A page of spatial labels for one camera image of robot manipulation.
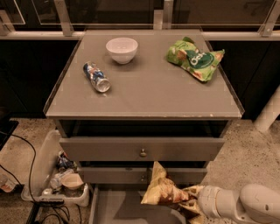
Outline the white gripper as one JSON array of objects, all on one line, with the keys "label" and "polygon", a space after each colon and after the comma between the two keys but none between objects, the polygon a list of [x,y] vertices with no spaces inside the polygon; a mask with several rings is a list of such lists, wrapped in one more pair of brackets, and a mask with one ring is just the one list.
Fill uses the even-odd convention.
[{"label": "white gripper", "polygon": [[235,220],[237,191],[207,185],[199,192],[198,203],[208,218]]}]

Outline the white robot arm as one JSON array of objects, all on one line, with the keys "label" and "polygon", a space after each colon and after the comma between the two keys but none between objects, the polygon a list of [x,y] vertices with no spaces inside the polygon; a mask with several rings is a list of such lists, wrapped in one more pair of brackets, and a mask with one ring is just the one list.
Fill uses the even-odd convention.
[{"label": "white robot arm", "polygon": [[280,224],[280,193],[264,185],[245,185],[240,191],[207,185],[199,192],[199,207],[208,218],[237,224]]}]

